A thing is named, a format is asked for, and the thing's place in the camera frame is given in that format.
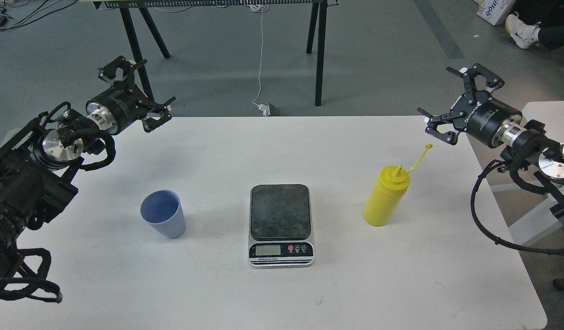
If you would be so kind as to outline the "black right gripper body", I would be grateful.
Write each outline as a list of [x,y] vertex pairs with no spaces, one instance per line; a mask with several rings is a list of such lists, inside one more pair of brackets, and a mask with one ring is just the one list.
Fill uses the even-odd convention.
[[460,96],[451,107],[454,113],[464,113],[461,118],[454,119],[454,127],[489,148],[497,148],[502,144],[498,131],[504,121],[522,120],[519,110],[493,98],[488,91],[477,91],[472,104],[468,104],[466,99],[465,95]]

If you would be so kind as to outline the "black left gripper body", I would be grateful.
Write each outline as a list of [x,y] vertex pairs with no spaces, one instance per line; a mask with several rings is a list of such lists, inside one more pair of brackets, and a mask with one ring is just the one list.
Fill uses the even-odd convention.
[[86,112],[101,130],[117,135],[147,115],[146,107],[139,102],[146,99],[147,94],[137,86],[110,87],[86,103]]

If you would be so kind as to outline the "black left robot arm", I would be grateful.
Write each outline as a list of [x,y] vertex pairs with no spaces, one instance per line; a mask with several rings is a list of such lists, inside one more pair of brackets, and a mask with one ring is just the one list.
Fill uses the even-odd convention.
[[99,69],[110,87],[86,104],[81,115],[63,102],[40,113],[0,148],[0,299],[30,298],[60,303],[60,287],[47,280],[51,254],[19,249],[25,229],[38,230],[55,219],[77,195],[78,171],[96,171],[116,157],[114,136],[141,121],[145,132],[170,121],[170,103],[155,102],[139,88],[135,72],[146,59],[118,56]]

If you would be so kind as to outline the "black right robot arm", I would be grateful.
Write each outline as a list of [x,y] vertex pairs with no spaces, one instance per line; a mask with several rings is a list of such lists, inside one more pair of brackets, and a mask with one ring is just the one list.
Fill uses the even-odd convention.
[[447,113],[430,114],[418,108],[426,119],[425,132],[449,145],[456,145],[464,133],[487,148],[504,146],[500,159],[491,161],[478,176],[470,197],[470,211],[479,230],[495,244],[522,252],[564,256],[564,248],[533,248],[508,242],[491,233],[478,219],[476,194],[482,181],[492,172],[507,173],[520,189],[538,195],[550,195],[554,205],[550,212],[564,227],[564,143],[546,135],[544,123],[530,120],[523,114],[493,97],[504,86],[504,80],[480,63],[447,72],[463,81],[463,92]]

